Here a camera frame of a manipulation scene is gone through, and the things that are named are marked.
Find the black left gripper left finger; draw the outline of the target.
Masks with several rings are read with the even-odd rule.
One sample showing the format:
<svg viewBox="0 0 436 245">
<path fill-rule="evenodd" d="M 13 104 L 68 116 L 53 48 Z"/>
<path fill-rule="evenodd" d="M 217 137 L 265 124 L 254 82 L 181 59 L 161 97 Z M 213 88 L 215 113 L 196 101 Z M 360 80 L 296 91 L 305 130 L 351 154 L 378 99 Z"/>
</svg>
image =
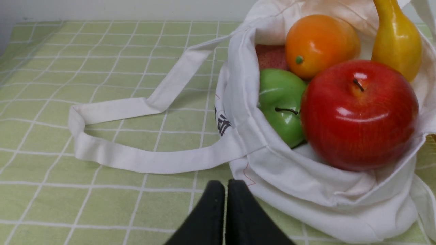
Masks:
<svg viewBox="0 0 436 245">
<path fill-rule="evenodd" d="M 168 239 L 166 245 L 222 245 L 225 188 L 210 180 L 190 214 Z"/>
</svg>

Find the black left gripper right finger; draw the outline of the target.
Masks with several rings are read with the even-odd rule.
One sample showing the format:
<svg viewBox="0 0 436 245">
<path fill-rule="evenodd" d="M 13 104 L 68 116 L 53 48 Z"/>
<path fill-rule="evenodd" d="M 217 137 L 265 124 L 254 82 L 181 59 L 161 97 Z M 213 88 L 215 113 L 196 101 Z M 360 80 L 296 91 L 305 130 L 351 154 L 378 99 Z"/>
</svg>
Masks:
<svg viewBox="0 0 436 245">
<path fill-rule="evenodd" d="M 228 181 L 227 245 L 294 245 L 257 202 L 243 180 Z"/>
</svg>

